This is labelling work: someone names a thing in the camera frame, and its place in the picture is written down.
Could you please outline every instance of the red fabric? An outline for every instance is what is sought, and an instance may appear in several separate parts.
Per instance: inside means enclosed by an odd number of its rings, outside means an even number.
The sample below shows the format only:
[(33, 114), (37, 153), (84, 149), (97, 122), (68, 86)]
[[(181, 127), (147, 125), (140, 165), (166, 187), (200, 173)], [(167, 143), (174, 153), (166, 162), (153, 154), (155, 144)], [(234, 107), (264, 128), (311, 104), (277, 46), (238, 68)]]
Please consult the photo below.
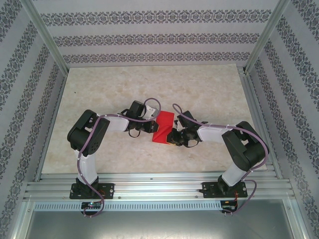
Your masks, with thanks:
[(173, 129), (174, 113), (161, 111), (159, 116), (156, 118), (156, 122), (159, 124), (159, 129), (153, 134), (152, 141), (156, 143), (169, 144), (166, 142), (166, 139), (167, 135)]

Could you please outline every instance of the marble tabletop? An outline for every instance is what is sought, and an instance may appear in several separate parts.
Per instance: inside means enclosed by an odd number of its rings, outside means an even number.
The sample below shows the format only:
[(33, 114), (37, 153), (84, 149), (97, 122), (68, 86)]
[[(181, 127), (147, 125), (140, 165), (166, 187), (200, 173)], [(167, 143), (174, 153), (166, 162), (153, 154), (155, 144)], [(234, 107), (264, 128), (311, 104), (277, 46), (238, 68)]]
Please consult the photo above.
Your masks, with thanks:
[[(173, 103), (198, 121), (252, 124), (236, 65), (71, 68), (42, 173), (77, 173), (66, 137), (86, 109), (115, 114), (134, 100), (157, 98), (163, 111)], [(223, 143), (194, 148), (152, 142), (152, 134), (106, 133), (97, 151), (99, 173), (224, 171), (232, 160)]]

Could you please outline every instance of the floral pattern wall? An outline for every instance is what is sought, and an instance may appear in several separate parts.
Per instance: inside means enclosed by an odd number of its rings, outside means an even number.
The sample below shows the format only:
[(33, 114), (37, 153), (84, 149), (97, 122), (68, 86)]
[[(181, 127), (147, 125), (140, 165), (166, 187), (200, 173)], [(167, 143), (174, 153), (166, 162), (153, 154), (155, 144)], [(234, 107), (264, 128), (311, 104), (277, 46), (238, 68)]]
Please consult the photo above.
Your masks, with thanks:
[(277, 0), (35, 0), (70, 67), (244, 66)]
[(33, 181), (65, 77), (18, 0), (0, 1), (0, 238)]
[(319, 238), (318, 35), (319, 1), (290, 1), (250, 72), (310, 238)]

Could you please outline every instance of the purple cable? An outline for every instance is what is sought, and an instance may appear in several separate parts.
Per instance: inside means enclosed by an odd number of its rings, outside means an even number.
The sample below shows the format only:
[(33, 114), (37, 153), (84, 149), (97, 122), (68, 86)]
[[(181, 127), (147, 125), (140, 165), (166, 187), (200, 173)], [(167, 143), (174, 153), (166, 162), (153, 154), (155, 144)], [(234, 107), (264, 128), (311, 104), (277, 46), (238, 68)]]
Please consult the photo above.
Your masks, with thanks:
[[(202, 125), (202, 126), (207, 126), (207, 127), (236, 129), (236, 130), (245, 132), (245, 133), (247, 133), (247, 134), (253, 136), (255, 139), (257, 139), (257, 140), (261, 143), (261, 145), (262, 145), (262, 147), (264, 148), (264, 151), (265, 151), (265, 159), (264, 159), (264, 161), (263, 161), (261, 164), (255, 166), (255, 167), (252, 167), (248, 172), (246, 172), (246, 173), (244, 174), (244, 176), (241, 178), (241, 180), (244, 180), (250, 172), (252, 172), (253, 170), (255, 170), (255, 169), (257, 169), (257, 168), (260, 168), (261, 166), (263, 166), (263, 165), (267, 162), (267, 160), (268, 160), (268, 150), (267, 150), (266, 144), (261, 140), (261, 138), (259, 138), (259, 137), (258, 137), (257, 135), (255, 135), (254, 133), (252, 133), (252, 132), (250, 132), (250, 131), (248, 131), (248, 130), (246, 130), (246, 129), (238, 128), (238, 127), (230, 126), (230, 125), (225, 126), (225, 125), (218, 125), (218, 124), (205, 124), (205, 123), (201, 123), (201, 122), (195, 121), (195, 120), (193, 120), (193, 119), (191, 119), (191, 118), (185, 116), (185, 115), (182, 113), (182, 109), (181, 109), (181, 107), (180, 107), (178, 104), (173, 104), (172, 106), (173, 106), (174, 110), (175, 110), (177, 113), (179, 113), (181, 116), (183, 116), (185, 119), (187, 119), (187, 120), (189, 120), (189, 121), (191, 121), (191, 122), (194, 122), (194, 123), (199, 124), (199, 125)], [(247, 179), (247, 180), (245, 180), (245, 181), (253, 182), (253, 183), (255, 184), (255, 188), (254, 188), (253, 192), (251, 193), (251, 195), (249, 196), (249, 198), (246, 200), (246, 202), (245, 202), (238, 210), (236, 210), (236, 212), (233, 212), (233, 213), (232, 213), (231, 211), (224, 209), (225, 211), (227, 211), (227, 212), (229, 212), (229, 213), (231, 213), (231, 214), (235, 214), (235, 213), (241, 211), (242, 208), (243, 208), (244, 206), (246, 206), (247, 203), (250, 201), (250, 199), (254, 196), (254, 193), (255, 193), (255, 191), (256, 191), (256, 189), (257, 189), (257, 183), (256, 183), (256, 181), (251, 180), (251, 179)]]
[(96, 129), (96, 127), (97, 127), (97, 125), (98, 125), (100, 119), (103, 118), (103, 117), (105, 117), (105, 116), (114, 116), (114, 117), (120, 117), (120, 118), (124, 118), (124, 119), (131, 120), (131, 121), (136, 121), (136, 122), (149, 122), (149, 121), (152, 121), (152, 120), (156, 119), (157, 116), (159, 116), (160, 111), (161, 111), (161, 105), (160, 105), (160, 102), (159, 102), (157, 99), (155, 99), (155, 98), (148, 98), (147, 100), (144, 101), (144, 105), (145, 105), (146, 102), (149, 101), (149, 100), (154, 100), (154, 101), (156, 101), (156, 102), (159, 104), (159, 112), (158, 112), (158, 114), (157, 114), (156, 116), (154, 116), (153, 118), (151, 118), (151, 119), (139, 120), (139, 119), (131, 119), (131, 118), (128, 118), (128, 117), (126, 117), (126, 116), (121, 116), (121, 115), (116, 115), (116, 114), (109, 114), (109, 115), (101, 115), (101, 116), (99, 116), (98, 119), (96, 120), (96, 122), (95, 122), (95, 124), (94, 124), (94, 126), (93, 126), (93, 129), (92, 129), (92, 131), (91, 131), (90, 134), (89, 134), (89, 137), (88, 137), (87, 140), (85, 141), (85, 144), (83, 145), (82, 149), (80, 150), (80, 152), (79, 152), (79, 154), (78, 154), (77, 168), (78, 168), (79, 174), (80, 174), (82, 180), (85, 182), (85, 184), (88, 185), (89, 188), (91, 188), (91, 189), (101, 198), (102, 207), (101, 207), (101, 209), (100, 209), (97, 213), (95, 213), (95, 214), (93, 214), (93, 215), (90, 215), (90, 216), (85, 214), (85, 211), (86, 211), (86, 208), (85, 208), (85, 209), (83, 210), (83, 215), (84, 215), (84, 217), (86, 217), (86, 218), (96, 217), (96, 216), (99, 215), (99, 214), (103, 211), (103, 209), (104, 209), (104, 198), (103, 198), (102, 194), (100, 194), (95, 188), (93, 188), (93, 187), (89, 184), (89, 182), (88, 182), (88, 181), (85, 179), (85, 177), (83, 176), (83, 173), (82, 173), (81, 168), (80, 168), (80, 160), (81, 160), (82, 153), (83, 153), (83, 151), (85, 150), (85, 148), (88, 146), (88, 144), (89, 144), (89, 142), (90, 142), (90, 140), (91, 140), (91, 138), (92, 138), (92, 135), (93, 135), (93, 133), (94, 133), (94, 131), (95, 131), (95, 129)]
[(247, 198), (247, 200), (244, 202), (244, 204), (239, 208), (237, 209), (236, 211), (232, 212), (228, 209), (223, 209), (224, 211), (228, 212), (229, 214), (233, 215), (233, 214), (236, 214), (238, 212), (240, 212), (246, 205), (247, 203), (250, 201), (250, 199), (254, 196), (255, 192), (256, 192), (256, 189), (257, 189), (257, 182), (255, 180), (252, 180), (252, 179), (247, 179), (247, 180), (244, 180), (245, 182), (253, 182), (255, 184), (255, 187), (254, 187), (254, 190), (253, 192), (250, 194), (250, 196)]

